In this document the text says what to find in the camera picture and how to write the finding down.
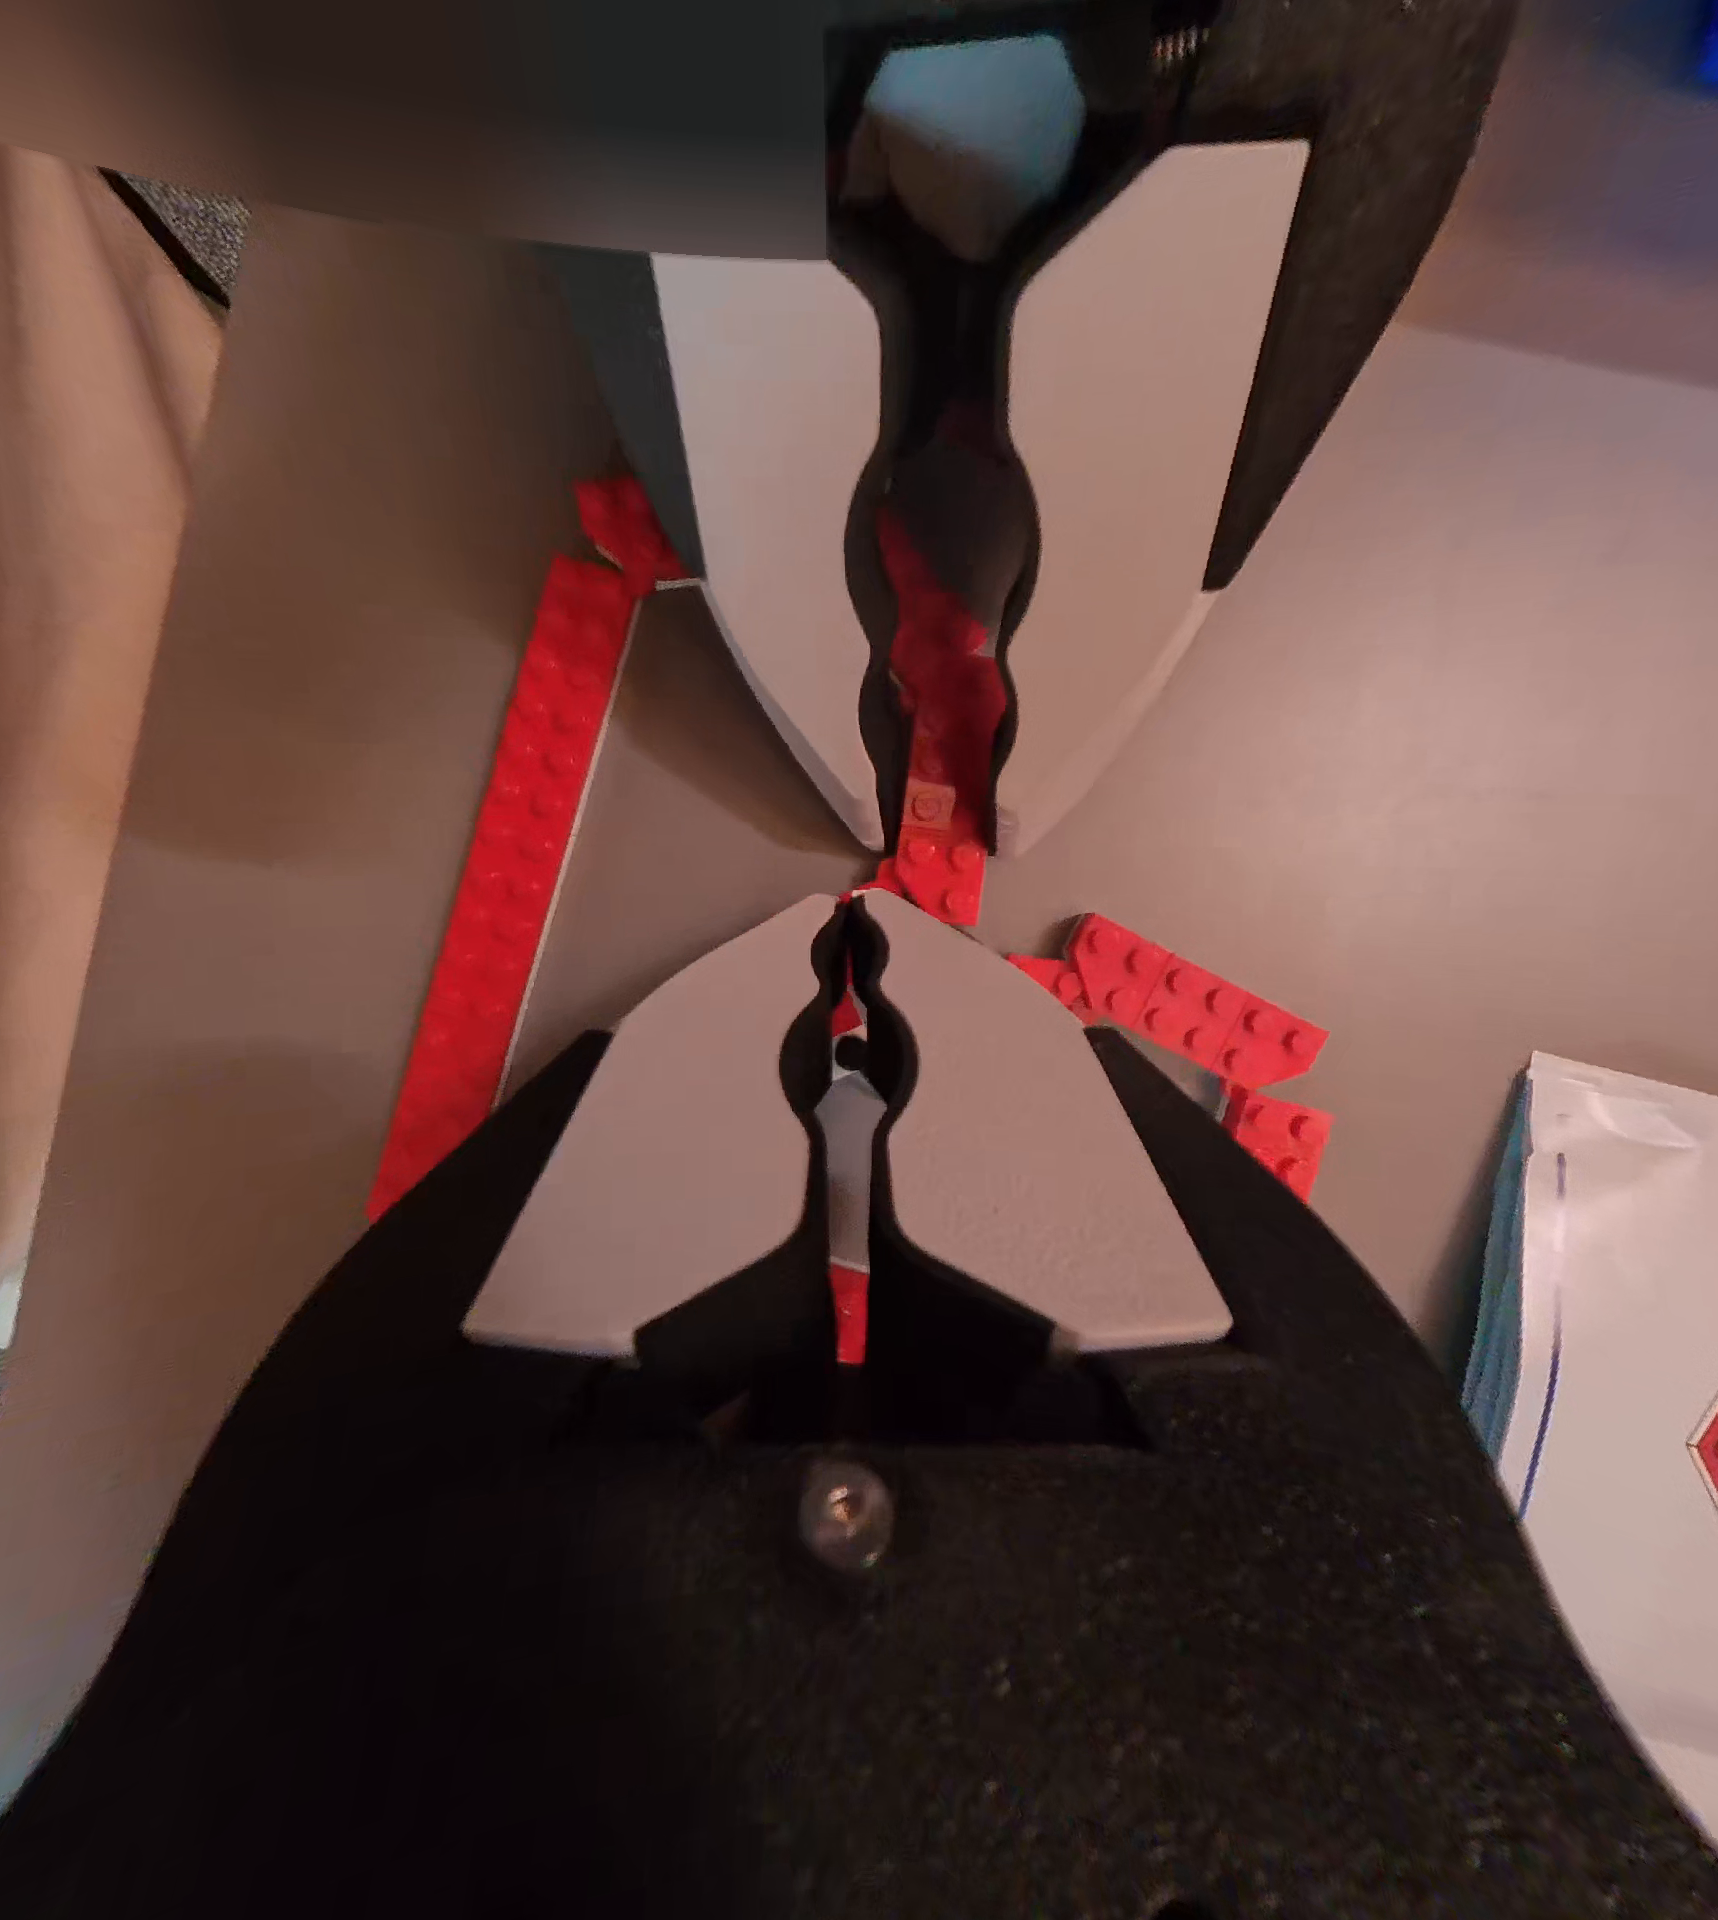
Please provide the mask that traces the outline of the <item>grey desk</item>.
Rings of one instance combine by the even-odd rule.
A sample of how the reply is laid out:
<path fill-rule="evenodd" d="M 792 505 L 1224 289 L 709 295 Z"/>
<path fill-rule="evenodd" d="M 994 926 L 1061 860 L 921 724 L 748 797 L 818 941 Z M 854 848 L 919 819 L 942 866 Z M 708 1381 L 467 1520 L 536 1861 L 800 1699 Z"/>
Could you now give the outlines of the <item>grey desk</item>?
<path fill-rule="evenodd" d="M 0 1405 L 0 1805 L 359 1235 L 572 480 L 520 248 L 263 210 Z M 1394 325 L 1170 683 L 999 861 L 1327 1028 L 1315 1205 L 1440 1351 L 1541 1047 L 1718 1094 L 1718 388 Z"/>

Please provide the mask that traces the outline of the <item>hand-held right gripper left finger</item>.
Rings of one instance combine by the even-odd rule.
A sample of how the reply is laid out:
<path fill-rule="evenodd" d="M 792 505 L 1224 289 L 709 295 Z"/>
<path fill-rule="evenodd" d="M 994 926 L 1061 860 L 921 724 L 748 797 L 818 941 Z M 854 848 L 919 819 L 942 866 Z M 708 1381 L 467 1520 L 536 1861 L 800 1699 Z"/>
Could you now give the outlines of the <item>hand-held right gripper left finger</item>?
<path fill-rule="evenodd" d="M 617 1358 L 774 1253 L 824 1195 L 841 901 L 712 947 L 612 1029 L 473 1298 L 472 1342 Z"/>

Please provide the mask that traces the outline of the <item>white instruction booklet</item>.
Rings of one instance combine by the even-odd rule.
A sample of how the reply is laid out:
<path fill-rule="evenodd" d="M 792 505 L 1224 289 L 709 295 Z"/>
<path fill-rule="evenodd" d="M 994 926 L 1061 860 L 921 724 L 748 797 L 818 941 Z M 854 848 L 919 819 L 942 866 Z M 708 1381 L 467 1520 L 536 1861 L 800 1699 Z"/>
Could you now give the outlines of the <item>white instruction booklet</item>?
<path fill-rule="evenodd" d="M 1544 1052 L 1461 1407 L 1619 1720 L 1718 1846 L 1718 1097 Z"/>

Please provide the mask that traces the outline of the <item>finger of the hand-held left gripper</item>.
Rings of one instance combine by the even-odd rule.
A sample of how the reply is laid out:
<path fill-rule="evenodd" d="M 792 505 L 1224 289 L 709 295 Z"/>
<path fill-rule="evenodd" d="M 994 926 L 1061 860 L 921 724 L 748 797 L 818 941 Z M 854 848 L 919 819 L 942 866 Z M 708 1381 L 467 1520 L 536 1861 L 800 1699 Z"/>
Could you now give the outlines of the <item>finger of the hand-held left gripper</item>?
<path fill-rule="evenodd" d="M 1005 645 L 1002 856 L 1085 797 L 1215 598 L 1212 538 L 1308 157 L 1304 139 L 1170 147 L 1015 300 L 1005 419 L 1037 561 Z"/>
<path fill-rule="evenodd" d="M 872 644 L 848 518 L 880 435 L 880 329 L 827 257 L 649 255 L 701 591 L 751 695 L 868 852 L 884 850 L 861 732 Z"/>

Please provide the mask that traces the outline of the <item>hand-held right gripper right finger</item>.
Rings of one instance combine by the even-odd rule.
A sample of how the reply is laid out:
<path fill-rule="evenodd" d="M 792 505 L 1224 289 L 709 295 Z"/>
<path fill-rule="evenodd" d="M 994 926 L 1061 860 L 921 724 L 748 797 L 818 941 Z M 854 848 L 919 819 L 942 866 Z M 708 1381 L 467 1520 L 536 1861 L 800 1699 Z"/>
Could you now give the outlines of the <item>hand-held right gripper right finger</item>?
<path fill-rule="evenodd" d="M 1221 1339 L 1230 1307 L 1085 1025 L 970 933 L 889 894 L 857 901 L 884 945 L 872 1036 L 893 1014 L 909 1052 L 878 1138 L 889 1223 L 1078 1351 Z"/>

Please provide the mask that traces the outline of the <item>white plate brick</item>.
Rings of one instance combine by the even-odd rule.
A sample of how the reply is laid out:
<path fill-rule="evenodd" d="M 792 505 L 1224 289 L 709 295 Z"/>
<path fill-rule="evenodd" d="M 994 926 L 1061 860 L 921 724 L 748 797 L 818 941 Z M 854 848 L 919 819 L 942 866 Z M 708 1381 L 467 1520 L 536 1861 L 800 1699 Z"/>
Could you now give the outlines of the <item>white plate brick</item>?
<path fill-rule="evenodd" d="M 814 1119 L 824 1146 L 827 1258 L 838 1269 L 872 1269 L 874 1138 L 885 1102 L 857 1069 L 840 1069 Z"/>

